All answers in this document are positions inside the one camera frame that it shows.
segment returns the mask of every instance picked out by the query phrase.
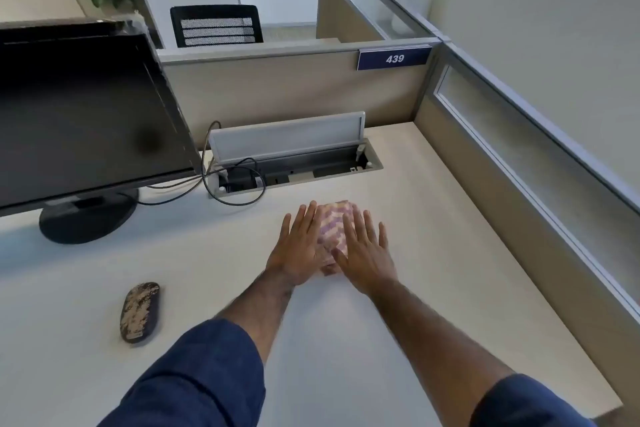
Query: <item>white pot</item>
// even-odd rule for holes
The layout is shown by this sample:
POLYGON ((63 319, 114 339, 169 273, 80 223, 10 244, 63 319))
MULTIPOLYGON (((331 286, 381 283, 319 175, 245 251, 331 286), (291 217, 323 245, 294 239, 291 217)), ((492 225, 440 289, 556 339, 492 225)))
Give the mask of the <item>white pot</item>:
MULTIPOLYGON (((412 12, 415 12, 416 14, 427 19, 429 18, 431 0, 400 0, 400 2, 402 2, 402 4, 412 12)), ((391 27, 393 27, 393 30, 396 31, 396 33, 398 33, 399 35, 405 35, 409 37, 414 35, 414 32, 409 28, 409 26, 402 22, 402 19, 400 19, 395 14, 391 19, 391 27)))

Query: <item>computer monitor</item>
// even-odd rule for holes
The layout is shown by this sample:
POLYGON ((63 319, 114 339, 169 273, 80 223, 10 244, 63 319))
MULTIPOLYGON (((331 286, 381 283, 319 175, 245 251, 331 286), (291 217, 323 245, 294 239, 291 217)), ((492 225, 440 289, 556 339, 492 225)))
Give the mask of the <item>computer monitor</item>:
POLYGON ((5 24, 0 61, 0 216, 43 208, 47 238, 85 243, 199 171, 141 20, 5 24))

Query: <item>blue shirt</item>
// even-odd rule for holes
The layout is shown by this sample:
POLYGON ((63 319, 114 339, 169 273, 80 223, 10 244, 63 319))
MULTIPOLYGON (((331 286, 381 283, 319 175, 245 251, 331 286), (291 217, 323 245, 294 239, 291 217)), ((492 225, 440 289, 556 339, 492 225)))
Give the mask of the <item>blue shirt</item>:
MULTIPOLYGON (((210 319, 183 334, 124 395, 99 427, 254 427, 264 369, 243 328, 210 319)), ((526 375, 497 383, 470 427, 595 427, 526 375)))

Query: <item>left hand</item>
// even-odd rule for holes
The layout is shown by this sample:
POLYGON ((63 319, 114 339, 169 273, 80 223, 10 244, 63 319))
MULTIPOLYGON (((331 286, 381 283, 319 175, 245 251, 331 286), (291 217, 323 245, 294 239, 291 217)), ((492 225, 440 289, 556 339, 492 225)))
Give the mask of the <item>left hand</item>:
POLYGON ((317 243, 321 221, 322 209, 315 201, 308 208, 300 206, 291 230, 291 214, 287 213, 278 242, 267 260, 267 269, 281 270, 293 286, 304 284, 324 260, 323 247, 317 243))

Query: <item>mesh backrest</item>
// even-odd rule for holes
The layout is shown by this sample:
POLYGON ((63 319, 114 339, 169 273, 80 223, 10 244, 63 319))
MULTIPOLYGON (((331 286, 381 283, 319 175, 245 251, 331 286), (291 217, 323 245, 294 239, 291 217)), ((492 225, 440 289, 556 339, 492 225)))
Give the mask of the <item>mesh backrest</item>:
POLYGON ((171 15, 178 47, 262 42, 253 5, 172 7, 171 15))

